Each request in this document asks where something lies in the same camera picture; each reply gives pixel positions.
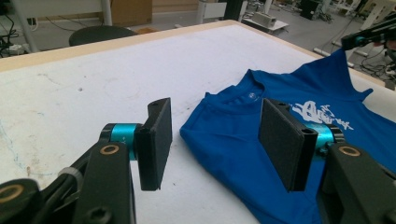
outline white table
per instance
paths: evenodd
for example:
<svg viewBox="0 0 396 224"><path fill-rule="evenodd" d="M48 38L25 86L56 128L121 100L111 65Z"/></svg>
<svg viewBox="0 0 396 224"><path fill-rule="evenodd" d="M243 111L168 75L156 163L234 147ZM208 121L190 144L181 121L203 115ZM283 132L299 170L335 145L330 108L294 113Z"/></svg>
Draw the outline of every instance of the white table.
<svg viewBox="0 0 396 224"><path fill-rule="evenodd" d="M222 21L0 60L0 182L29 176L45 187L111 122L143 122L147 104L172 98L174 141L162 189L140 190L138 223L257 223L194 159L178 130L206 91L246 71L288 73L318 57L234 21ZM396 120L396 94L356 71L366 105Z"/></svg>

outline table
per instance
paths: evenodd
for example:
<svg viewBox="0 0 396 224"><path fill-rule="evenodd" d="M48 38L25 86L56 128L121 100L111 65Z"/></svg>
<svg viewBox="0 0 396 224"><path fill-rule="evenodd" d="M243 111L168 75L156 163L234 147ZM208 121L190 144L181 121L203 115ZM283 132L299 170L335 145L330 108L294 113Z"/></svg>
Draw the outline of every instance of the table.
<svg viewBox="0 0 396 224"><path fill-rule="evenodd" d="M257 223L197 163L178 130L206 91L237 84L249 68L288 73L318 57L220 21L2 59L0 182L29 176L44 188L96 143L107 123L143 122L148 103L171 97L174 141L162 189L141 191L131 163L137 222ZM375 89L367 107L396 121L395 92L350 71L356 89Z"/></svg>

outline white logo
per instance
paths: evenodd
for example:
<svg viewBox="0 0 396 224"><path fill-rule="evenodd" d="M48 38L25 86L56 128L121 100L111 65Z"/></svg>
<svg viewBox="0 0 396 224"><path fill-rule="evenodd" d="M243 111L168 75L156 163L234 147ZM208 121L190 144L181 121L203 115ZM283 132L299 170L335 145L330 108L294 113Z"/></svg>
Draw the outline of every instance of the white logo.
<svg viewBox="0 0 396 224"><path fill-rule="evenodd" d="M337 124L342 125L345 130L353 130L353 128L349 126L348 121L343 121L335 117L334 113L330 110L329 105L321 105L320 109L317 109L315 102L307 101L303 105L292 105L291 108L293 111L299 113L306 121L326 124L332 124L333 122L336 122Z"/></svg>

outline office chair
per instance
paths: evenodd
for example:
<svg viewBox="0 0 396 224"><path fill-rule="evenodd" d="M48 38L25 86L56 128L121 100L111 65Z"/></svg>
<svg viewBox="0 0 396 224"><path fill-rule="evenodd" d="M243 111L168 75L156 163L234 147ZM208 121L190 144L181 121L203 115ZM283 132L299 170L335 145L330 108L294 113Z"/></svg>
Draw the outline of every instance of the office chair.
<svg viewBox="0 0 396 224"><path fill-rule="evenodd" d="M103 13L104 25L82 28L69 38L69 45L81 45L134 35L123 27L112 26L109 0L10 0L21 23L31 52L39 52L27 18Z"/></svg>

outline blue t-shirt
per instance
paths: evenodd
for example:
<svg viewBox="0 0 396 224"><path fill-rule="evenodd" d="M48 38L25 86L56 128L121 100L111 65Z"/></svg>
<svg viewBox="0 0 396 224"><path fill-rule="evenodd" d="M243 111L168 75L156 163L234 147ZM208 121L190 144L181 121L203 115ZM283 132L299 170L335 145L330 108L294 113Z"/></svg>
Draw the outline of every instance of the blue t-shirt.
<svg viewBox="0 0 396 224"><path fill-rule="evenodd" d="M337 50L290 74L248 70L236 86L207 93L180 134L206 170L261 223L320 223L316 195L324 161L312 161L305 191L287 192L258 139L262 98L290 104L303 122L332 123L349 144L396 171L396 124L367 109Z"/></svg>

